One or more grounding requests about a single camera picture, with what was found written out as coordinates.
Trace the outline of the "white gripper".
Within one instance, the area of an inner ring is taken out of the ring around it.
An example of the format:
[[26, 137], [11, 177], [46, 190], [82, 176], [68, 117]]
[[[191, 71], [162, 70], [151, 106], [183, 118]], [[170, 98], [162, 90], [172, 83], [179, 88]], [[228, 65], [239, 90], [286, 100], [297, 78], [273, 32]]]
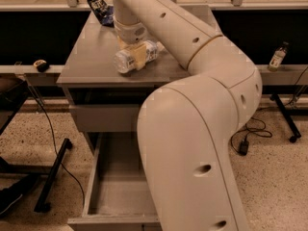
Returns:
[[135, 61], [136, 70], [142, 69], [146, 64], [146, 45], [144, 42], [136, 43], [146, 40], [146, 28], [135, 16], [125, 18], [114, 16], [114, 25], [119, 48], [123, 50], [130, 45], [128, 50]]

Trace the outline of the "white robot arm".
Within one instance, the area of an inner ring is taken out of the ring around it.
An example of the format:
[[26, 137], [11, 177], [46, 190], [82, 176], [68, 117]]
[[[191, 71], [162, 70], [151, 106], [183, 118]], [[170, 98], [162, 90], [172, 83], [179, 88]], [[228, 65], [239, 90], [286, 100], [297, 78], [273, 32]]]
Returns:
[[188, 77], [143, 102], [138, 143], [163, 231], [248, 231], [228, 143], [257, 110], [256, 65], [219, 30], [170, 0], [114, 0], [134, 15]]

